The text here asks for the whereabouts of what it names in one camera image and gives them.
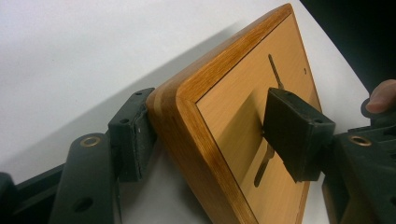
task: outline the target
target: white surface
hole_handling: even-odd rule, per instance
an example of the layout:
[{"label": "white surface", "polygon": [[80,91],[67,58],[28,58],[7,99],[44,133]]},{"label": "white surface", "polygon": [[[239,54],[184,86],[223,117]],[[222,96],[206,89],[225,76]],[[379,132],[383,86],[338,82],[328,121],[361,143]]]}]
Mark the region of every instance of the white surface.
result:
[{"label": "white surface", "polygon": [[[368,124],[368,93],[299,1],[293,5],[324,114],[337,132]],[[157,87],[287,1],[0,2],[0,171],[16,183],[65,161],[135,91]],[[121,186],[124,223],[206,223],[161,146],[150,176]],[[328,223],[320,183],[304,223]]]}]

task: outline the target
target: black plastic bracket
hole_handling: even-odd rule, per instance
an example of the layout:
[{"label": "black plastic bracket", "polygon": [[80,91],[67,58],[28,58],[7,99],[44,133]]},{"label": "black plastic bracket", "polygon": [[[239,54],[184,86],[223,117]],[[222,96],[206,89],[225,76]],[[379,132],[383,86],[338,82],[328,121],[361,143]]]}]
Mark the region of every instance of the black plastic bracket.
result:
[{"label": "black plastic bracket", "polygon": [[290,91],[270,88],[263,136],[294,181],[318,180],[317,157],[332,140],[335,123]]},{"label": "black plastic bracket", "polygon": [[295,181],[326,175],[331,223],[396,223],[394,114],[332,136],[331,120],[295,94],[270,89],[262,129]]}]

